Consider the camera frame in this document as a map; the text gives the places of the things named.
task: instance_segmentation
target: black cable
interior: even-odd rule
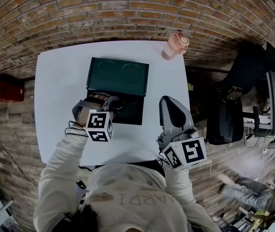
[[[244,231],[245,229],[245,231],[247,231],[247,228],[249,228],[251,225],[252,225],[252,223],[250,223],[250,222],[246,222],[247,223],[247,225],[245,226],[245,228],[243,228],[242,229],[242,231]]]
[[[166,163],[166,161],[161,158],[157,158],[155,160],[160,164],[161,167],[163,166],[164,163]]]
[[[245,143],[245,142],[246,142],[247,139],[249,139],[249,138],[247,137],[247,138],[244,140],[244,146],[245,146],[246,148],[253,148],[253,147],[255,147],[255,146],[257,145],[257,143],[258,143],[258,141],[259,141],[260,138],[258,138],[257,142],[256,142],[253,146],[246,146],[246,143]]]
[[[258,137],[265,137],[265,138],[271,138],[271,139],[275,139],[275,137],[267,137],[267,136],[262,136],[262,135],[258,135],[258,134],[253,134],[252,135],[255,135],[255,136],[258,136]]]
[[[92,170],[90,168],[87,168],[87,167],[81,167],[81,166],[78,166],[80,169],[87,169],[89,170],[90,172],[92,172]]]
[[[161,161],[161,167],[163,166],[164,163],[170,165],[170,163],[164,158],[164,156],[162,155],[162,152],[159,152],[159,156],[160,158],[157,158],[156,160]]]
[[[232,202],[235,200],[235,198],[230,202],[230,204],[228,205],[228,207],[225,209],[225,211],[220,215],[220,218],[223,218],[225,216],[225,213],[228,211],[228,209],[230,208],[230,206],[232,205]]]
[[[23,176],[25,177],[25,179],[26,179],[27,181],[29,181],[29,182],[32,184],[34,181],[30,181],[30,180],[26,177],[25,173],[21,170],[21,168],[19,167],[19,165],[17,164],[17,162],[14,160],[14,158],[12,157],[12,155],[11,155],[10,153],[8,153],[7,150],[3,147],[3,144],[2,144],[2,142],[1,142],[1,140],[0,140],[0,145],[1,145],[1,148],[10,156],[10,158],[12,159],[12,161],[16,164],[16,166],[18,167],[18,169],[20,170],[20,172],[23,174]]]
[[[239,227],[237,227],[237,229],[240,229],[244,224],[248,224],[248,221],[245,220],[244,223],[242,223]]]
[[[71,127],[72,125],[70,124],[76,124],[78,126],[80,126],[81,128],[75,128],[75,127]],[[77,130],[77,131],[85,131],[85,129],[83,129],[83,126],[74,122],[74,121],[69,121],[69,127],[65,128],[64,130],[64,135],[75,135],[75,136],[82,136],[82,137],[88,137],[88,135],[82,135],[82,134],[77,134],[77,133],[71,133],[71,132],[66,132],[67,129],[72,129],[72,130]]]

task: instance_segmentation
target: person's leg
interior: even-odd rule
[[[236,200],[259,210],[268,210],[269,205],[273,200],[273,195],[270,193],[266,192],[263,194],[257,194],[246,187],[236,188],[230,185],[225,185],[221,189],[221,194],[226,197],[235,198]]]
[[[240,186],[245,186],[248,189],[253,190],[257,194],[262,194],[270,190],[268,186],[246,177],[240,177],[237,180],[237,184],[239,184]]]

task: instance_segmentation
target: hand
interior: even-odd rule
[[[96,111],[100,111],[101,108],[104,106],[105,101],[110,96],[107,94],[102,93],[92,93],[89,97],[87,97],[82,106],[74,107],[72,112],[76,119],[76,123],[85,127],[87,124],[89,111],[94,109]]]

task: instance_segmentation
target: shoe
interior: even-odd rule
[[[219,174],[219,175],[217,175],[216,178],[221,180],[225,184],[228,184],[228,185],[231,185],[231,186],[235,185],[234,181],[230,177],[228,177],[226,174]]]
[[[223,184],[220,186],[220,189],[219,189],[219,191],[218,191],[219,194],[222,194],[222,192],[223,192],[225,186],[226,186],[225,183],[223,183]]]

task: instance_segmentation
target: desk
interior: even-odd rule
[[[39,55],[35,76],[35,124],[42,161],[47,163],[64,136],[72,108],[86,98],[92,57],[116,58],[149,64],[142,125],[114,124],[111,142],[87,141],[80,165],[139,162],[158,158],[157,137],[162,132],[159,101],[168,95],[189,109],[182,55],[161,57],[165,42],[115,41],[74,45]]]

